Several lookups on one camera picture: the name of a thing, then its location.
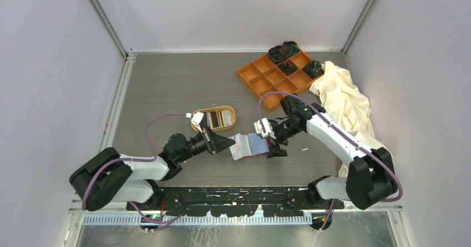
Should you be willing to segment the red card holder wallet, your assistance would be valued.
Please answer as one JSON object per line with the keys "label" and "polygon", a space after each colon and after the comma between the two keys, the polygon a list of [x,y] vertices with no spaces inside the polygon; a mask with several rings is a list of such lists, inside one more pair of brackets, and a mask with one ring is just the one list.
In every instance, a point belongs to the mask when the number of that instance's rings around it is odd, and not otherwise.
{"label": "red card holder wallet", "polygon": [[236,134],[229,138],[235,141],[235,144],[229,147],[234,161],[246,157],[268,154],[269,152],[266,138],[261,138],[256,133]]}

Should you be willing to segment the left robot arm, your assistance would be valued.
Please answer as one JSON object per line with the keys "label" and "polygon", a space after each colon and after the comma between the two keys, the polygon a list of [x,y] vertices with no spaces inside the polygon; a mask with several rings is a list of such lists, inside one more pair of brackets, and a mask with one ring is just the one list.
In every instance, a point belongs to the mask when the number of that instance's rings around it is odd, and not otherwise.
{"label": "left robot arm", "polygon": [[97,211],[109,203],[128,201],[154,210],[162,202],[158,181],[174,178],[182,170],[181,163],[196,155],[215,155],[235,143],[204,127],[193,138],[172,134],[154,157],[124,155],[108,147],[73,172],[69,183],[80,197],[83,210]]}

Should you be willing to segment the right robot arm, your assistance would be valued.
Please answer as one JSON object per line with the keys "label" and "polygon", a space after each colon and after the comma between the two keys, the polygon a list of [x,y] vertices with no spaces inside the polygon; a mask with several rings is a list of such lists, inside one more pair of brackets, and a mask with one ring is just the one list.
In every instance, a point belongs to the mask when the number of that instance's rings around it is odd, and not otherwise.
{"label": "right robot arm", "polygon": [[386,148],[373,148],[355,139],[319,104],[309,104],[295,94],[286,93],[280,104],[286,114],[284,121],[259,117],[254,123],[256,133],[270,142],[268,157],[287,156],[280,145],[287,145],[289,138],[305,132],[320,140],[348,168],[346,177],[327,175],[309,183],[311,206],[320,209],[330,200],[344,200],[365,210],[377,202],[401,198],[403,190]]}

